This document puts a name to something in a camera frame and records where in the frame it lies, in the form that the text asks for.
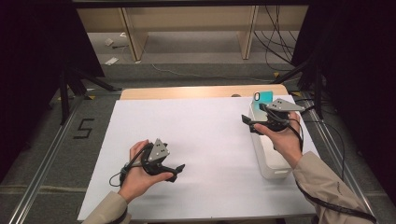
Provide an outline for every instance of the white table surface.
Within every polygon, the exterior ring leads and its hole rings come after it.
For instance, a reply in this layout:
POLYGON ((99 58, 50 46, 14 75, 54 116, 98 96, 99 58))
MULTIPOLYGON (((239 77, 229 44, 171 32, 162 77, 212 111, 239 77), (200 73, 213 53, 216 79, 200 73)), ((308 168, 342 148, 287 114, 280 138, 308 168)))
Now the white table surface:
MULTIPOLYGON (((292 102, 289 95, 274 96, 292 102)), ((249 128, 241 120, 251 97, 121 100, 107 128, 78 220, 111 191, 108 180, 128 161, 134 143, 157 138, 171 154, 163 165, 185 163, 175 183, 151 187, 128 207, 135 221, 189 221, 315 214, 294 177, 261 176, 249 128)), ((302 122, 304 152, 318 152, 302 122)), ((118 177, 113 181, 118 184, 118 177)))

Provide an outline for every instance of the hand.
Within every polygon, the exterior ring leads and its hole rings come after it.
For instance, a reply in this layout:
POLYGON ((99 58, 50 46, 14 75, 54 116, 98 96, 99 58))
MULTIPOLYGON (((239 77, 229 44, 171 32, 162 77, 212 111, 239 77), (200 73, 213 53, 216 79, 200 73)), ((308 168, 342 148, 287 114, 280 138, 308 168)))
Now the hand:
MULTIPOLYGON (((138 142, 131 147, 129 160, 131 160, 134 155, 136 155, 148 143, 149 140, 145 140, 138 142)), ((148 175, 142 167, 134 167, 125 176, 125 180, 119 190, 119 195, 122 196, 127 203, 130 203, 134 198, 144 194, 149 187, 172 176, 172 173, 148 175)))
MULTIPOLYGON (((300 117, 295 112, 290 112, 289 119, 290 126, 299 133, 300 125, 298 122, 300 122, 300 117)), ((300 141, 290 128, 277 133, 261 124, 255 124, 254 128, 271 139, 274 148, 285 158, 291 168, 296 167, 303 154, 300 150, 300 141)))

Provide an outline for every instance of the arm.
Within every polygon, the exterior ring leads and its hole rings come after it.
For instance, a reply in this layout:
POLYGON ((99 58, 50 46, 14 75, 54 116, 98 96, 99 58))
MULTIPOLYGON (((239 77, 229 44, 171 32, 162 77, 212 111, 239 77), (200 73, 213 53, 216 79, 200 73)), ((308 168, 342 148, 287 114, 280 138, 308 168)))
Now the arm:
MULTIPOLYGON (((290 126, 297 133, 300 132, 299 122, 300 117, 296 113, 291 112, 290 126)), ((309 199, 314 197, 325 203, 367 212, 361 200, 326 163, 312 152, 303 155, 299 147, 299 140, 290 128, 278 133, 272 132, 260 124, 255 124, 254 128, 271 139, 274 148, 285 158, 290 167, 294 169, 293 174, 297 185, 304 193, 305 198, 315 206, 319 223, 373 223, 363 218, 335 212, 309 199)))
MULTIPOLYGON (((148 140, 141 141, 131 147, 130 160, 148 142, 148 140)), ((128 203, 144 194, 152 185, 172 176, 173 174, 171 173, 148 175, 141 167, 131 169, 125 177, 119 192, 108 193, 83 223, 129 223, 131 215, 126 212, 128 203)))

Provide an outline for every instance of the teal object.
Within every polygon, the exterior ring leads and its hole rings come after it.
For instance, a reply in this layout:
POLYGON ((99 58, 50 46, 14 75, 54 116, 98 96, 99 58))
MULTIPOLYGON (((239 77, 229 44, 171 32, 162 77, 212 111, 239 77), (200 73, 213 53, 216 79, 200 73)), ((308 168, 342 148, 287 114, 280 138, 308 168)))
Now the teal object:
POLYGON ((270 104, 272 103, 274 94, 272 91, 256 91, 253 95, 253 108, 255 110, 260 110, 260 104, 270 104))

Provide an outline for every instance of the sleeve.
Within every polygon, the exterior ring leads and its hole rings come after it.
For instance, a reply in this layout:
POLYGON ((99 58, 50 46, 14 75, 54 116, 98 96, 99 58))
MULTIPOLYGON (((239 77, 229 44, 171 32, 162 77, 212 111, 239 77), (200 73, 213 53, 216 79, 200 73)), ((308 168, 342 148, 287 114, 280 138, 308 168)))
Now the sleeve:
POLYGON ((83 224, 122 223, 127 224, 131 215, 127 213, 128 204, 116 192, 110 191, 97 205, 83 224))
POLYGON ((373 223, 365 218, 333 211, 314 202, 313 199, 320 199, 325 203, 367 213, 361 200, 313 152, 307 152, 303 155, 294 168, 293 174, 305 198, 315 206, 319 223, 373 223))

